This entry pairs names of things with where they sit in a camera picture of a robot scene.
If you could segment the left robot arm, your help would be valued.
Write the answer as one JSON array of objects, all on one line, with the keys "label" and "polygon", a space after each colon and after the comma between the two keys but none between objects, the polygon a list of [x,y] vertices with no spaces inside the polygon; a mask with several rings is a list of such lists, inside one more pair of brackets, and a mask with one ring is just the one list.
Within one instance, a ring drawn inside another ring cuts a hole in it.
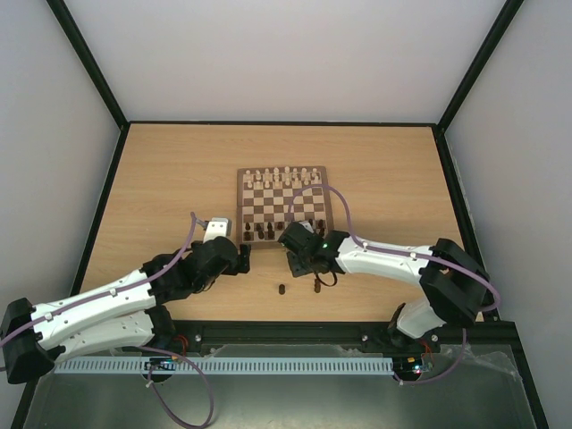
[{"label": "left robot arm", "polygon": [[174,328],[165,304],[208,290],[221,275],[248,273],[250,251],[217,237],[158,255],[80,295],[44,304],[12,301],[1,322],[8,383],[27,383],[65,360],[104,349],[168,343]]}]

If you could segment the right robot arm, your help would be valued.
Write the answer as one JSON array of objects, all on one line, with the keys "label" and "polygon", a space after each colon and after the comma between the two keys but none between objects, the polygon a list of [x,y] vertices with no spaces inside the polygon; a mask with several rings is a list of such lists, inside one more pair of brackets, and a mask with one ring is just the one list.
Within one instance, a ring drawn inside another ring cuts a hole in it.
[{"label": "right robot arm", "polygon": [[287,249],[293,276],[371,274],[417,286],[423,296],[395,310],[381,339],[411,349],[444,325],[470,328],[484,311],[486,271],[448,239],[433,246],[405,247],[367,241],[345,231],[321,235],[308,222],[294,222],[278,242]]}]

